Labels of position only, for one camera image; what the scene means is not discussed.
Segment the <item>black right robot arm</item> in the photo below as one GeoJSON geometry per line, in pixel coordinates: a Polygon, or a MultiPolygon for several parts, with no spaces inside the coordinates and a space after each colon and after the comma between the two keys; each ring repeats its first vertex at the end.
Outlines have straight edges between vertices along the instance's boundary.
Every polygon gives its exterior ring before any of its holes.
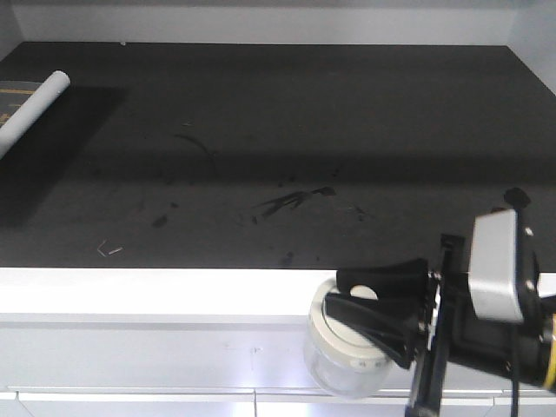
{"type": "Polygon", "coordinates": [[[469,273],[460,270],[465,239],[440,238],[440,271],[427,261],[337,273],[337,293],[324,297],[324,311],[372,342],[399,367],[416,366],[407,416],[437,416],[447,364],[452,362],[512,383],[511,414],[519,410],[520,384],[555,390],[555,299],[541,298],[536,285],[518,279],[523,321],[481,318],[469,273]]]}

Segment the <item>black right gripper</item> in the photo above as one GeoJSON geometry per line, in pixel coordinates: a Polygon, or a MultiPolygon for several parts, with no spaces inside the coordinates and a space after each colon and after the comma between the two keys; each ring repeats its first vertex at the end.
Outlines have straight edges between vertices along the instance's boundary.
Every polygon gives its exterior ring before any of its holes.
{"type": "MultiPolygon", "coordinates": [[[[447,364],[470,367],[511,381],[510,414],[520,414],[520,385],[543,385],[543,309],[538,295],[539,268],[531,256],[529,275],[517,280],[518,297],[526,310],[520,324],[477,317],[460,271],[465,239],[443,235],[440,240],[440,308],[432,346],[417,355],[406,416],[439,416],[447,364]]],[[[428,262],[411,261],[377,268],[345,268],[336,272],[342,294],[325,295],[325,313],[371,341],[392,361],[409,369],[418,341],[418,302],[428,285],[428,262]],[[345,295],[356,286],[372,289],[379,300],[345,295]]]]}

